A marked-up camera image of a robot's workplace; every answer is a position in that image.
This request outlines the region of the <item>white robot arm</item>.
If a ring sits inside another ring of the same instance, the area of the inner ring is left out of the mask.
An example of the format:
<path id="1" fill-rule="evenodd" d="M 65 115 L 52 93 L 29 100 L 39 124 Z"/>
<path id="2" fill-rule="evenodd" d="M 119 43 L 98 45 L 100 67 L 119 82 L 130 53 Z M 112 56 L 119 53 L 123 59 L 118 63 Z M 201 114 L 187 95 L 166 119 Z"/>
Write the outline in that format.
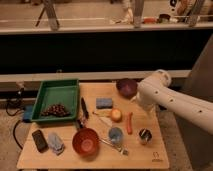
<path id="1" fill-rule="evenodd" d="M 138 83 L 136 101 L 146 111 L 159 104 L 213 135 L 213 103 L 169 88 L 170 74 L 156 70 Z"/>

